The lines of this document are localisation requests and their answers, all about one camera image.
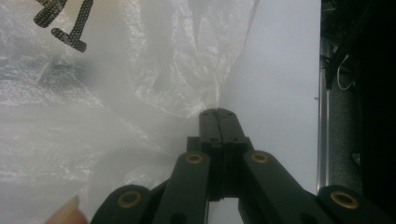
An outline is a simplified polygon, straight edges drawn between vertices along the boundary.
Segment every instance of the cable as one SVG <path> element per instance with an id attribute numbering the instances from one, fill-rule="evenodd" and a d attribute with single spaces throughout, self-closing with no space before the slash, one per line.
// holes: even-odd
<path id="1" fill-rule="evenodd" d="M 345 59 L 341 62 L 340 66 L 338 67 L 338 70 L 337 70 L 337 84 L 338 84 L 338 87 L 340 88 L 341 91 L 346 91 L 347 89 L 350 88 L 350 86 L 352 86 L 352 83 L 353 83 L 353 79 L 352 79 L 352 81 L 350 81 L 349 85 L 347 85 L 346 88 L 341 87 L 341 83 L 340 83 L 340 68 L 341 68 L 341 66 L 343 65 L 343 63 L 344 63 L 348 58 L 349 58 L 349 55 L 347 54 L 346 57 L 345 57 Z"/>

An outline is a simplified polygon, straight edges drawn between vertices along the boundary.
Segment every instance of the transparent plastic sheet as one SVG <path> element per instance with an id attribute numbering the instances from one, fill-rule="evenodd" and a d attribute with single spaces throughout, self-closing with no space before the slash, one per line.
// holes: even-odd
<path id="1" fill-rule="evenodd" d="M 49 28 L 36 0 L 0 2 L 0 223 L 43 223 L 78 194 L 89 219 L 114 189 L 171 174 L 197 114 L 216 106 L 257 0 L 82 1 Z"/>

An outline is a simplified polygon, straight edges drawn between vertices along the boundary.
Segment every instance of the clear plastic bag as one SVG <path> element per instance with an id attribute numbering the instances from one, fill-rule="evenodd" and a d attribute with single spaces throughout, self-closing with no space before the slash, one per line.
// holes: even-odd
<path id="1" fill-rule="evenodd" d="M 114 189 L 172 172 L 196 115 L 217 106 L 257 0 L 94 1 L 81 53 L 36 0 L 0 3 L 0 222 L 43 223 L 73 195 L 92 218 Z"/>

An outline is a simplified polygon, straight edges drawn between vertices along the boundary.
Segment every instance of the dark machinery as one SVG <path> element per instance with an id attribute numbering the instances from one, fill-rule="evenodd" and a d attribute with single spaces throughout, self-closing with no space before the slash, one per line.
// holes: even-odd
<path id="1" fill-rule="evenodd" d="M 246 224 L 393 223 L 350 189 L 305 191 L 274 156 L 254 150 L 235 113 L 209 109 L 199 122 L 200 136 L 188 138 L 167 181 L 115 190 L 92 224 L 204 224 L 208 203 L 230 197 Z"/>

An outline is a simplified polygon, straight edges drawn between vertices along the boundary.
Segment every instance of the bolt hole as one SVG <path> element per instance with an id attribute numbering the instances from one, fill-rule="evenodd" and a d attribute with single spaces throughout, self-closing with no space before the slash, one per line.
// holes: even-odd
<path id="1" fill-rule="evenodd" d="M 171 220 L 170 220 L 171 224 L 186 224 L 187 223 L 187 217 L 186 215 L 182 214 L 182 213 L 176 213 L 174 215 L 172 215 Z"/>
<path id="2" fill-rule="evenodd" d="M 138 191 L 127 191 L 119 197 L 118 204 L 122 208 L 134 207 L 142 201 L 142 195 Z"/>
<path id="3" fill-rule="evenodd" d="M 253 153 L 251 155 L 251 159 L 253 159 L 256 162 L 260 162 L 260 163 L 265 163 L 268 162 L 268 157 L 265 154 L 262 153 Z"/>
<path id="4" fill-rule="evenodd" d="M 303 224 L 318 224 L 317 219 L 307 213 L 300 214 L 300 221 Z"/>
<path id="5" fill-rule="evenodd" d="M 330 194 L 330 197 L 335 203 L 345 208 L 355 209 L 359 207 L 358 200 L 356 200 L 354 197 L 342 191 L 335 191 L 332 194 Z"/>
<path id="6" fill-rule="evenodd" d="M 122 197 L 122 201 L 125 203 L 132 203 L 135 200 L 137 200 L 137 195 L 136 194 L 127 194 Z"/>
<path id="7" fill-rule="evenodd" d="M 204 157 L 202 157 L 201 155 L 198 155 L 198 154 L 191 154 L 191 155 L 188 155 L 186 158 L 187 162 L 193 163 L 193 164 L 201 163 L 203 160 L 204 160 Z"/>

